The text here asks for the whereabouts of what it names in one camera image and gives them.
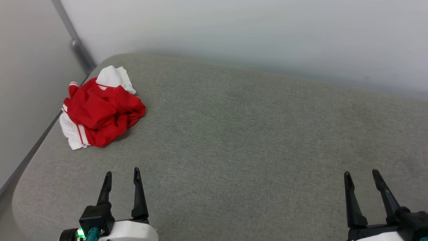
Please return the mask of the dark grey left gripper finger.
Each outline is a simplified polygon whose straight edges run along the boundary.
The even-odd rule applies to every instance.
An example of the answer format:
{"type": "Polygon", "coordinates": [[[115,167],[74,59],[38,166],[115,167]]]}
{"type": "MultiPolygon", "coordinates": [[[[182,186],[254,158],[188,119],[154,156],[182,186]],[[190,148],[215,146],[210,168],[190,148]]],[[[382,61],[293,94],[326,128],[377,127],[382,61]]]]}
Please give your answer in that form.
{"type": "Polygon", "coordinates": [[[105,174],[105,178],[101,187],[101,191],[98,197],[97,205],[109,203],[109,194],[112,188],[112,172],[108,171],[105,174]]]}
{"type": "Polygon", "coordinates": [[[133,171],[133,183],[135,185],[134,203],[131,211],[133,221],[147,221],[149,217],[148,208],[145,199],[144,188],[141,179],[141,173],[138,167],[133,171]]]}

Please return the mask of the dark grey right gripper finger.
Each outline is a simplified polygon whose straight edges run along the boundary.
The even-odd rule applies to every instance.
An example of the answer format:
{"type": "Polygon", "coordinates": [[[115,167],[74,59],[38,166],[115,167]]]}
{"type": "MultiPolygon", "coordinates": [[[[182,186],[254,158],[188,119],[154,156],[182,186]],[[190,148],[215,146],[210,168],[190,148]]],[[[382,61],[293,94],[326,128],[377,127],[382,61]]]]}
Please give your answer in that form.
{"type": "Polygon", "coordinates": [[[376,184],[376,189],[380,192],[381,198],[384,204],[384,208],[388,217],[395,215],[397,209],[400,208],[400,204],[396,200],[395,196],[387,186],[380,172],[376,169],[372,170],[373,180],[376,184]]]}
{"type": "Polygon", "coordinates": [[[368,221],[364,215],[362,215],[354,190],[355,185],[350,172],[346,171],[344,173],[344,194],[346,202],[347,227],[350,229],[364,228],[368,225],[368,221]]]}

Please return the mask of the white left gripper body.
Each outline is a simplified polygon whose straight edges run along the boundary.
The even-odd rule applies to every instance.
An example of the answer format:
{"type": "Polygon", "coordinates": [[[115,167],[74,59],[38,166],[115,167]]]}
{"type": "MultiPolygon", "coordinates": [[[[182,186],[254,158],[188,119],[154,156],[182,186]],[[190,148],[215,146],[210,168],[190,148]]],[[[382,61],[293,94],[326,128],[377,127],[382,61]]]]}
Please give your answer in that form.
{"type": "Polygon", "coordinates": [[[116,221],[109,235],[100,237],[101,241],[158,241],[156,229],[148,220],[116,221]]]}

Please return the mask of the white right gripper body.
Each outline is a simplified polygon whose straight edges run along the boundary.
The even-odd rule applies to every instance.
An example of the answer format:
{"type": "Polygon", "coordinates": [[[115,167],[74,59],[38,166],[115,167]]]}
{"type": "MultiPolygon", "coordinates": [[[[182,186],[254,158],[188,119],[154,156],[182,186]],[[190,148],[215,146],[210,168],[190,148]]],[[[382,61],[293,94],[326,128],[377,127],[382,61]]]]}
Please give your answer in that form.
{"type": "Polygon", "coordinates": [[[378,224],[358,226],[348,224],[348,241],[419,241],[420,224],[378,224]]]}

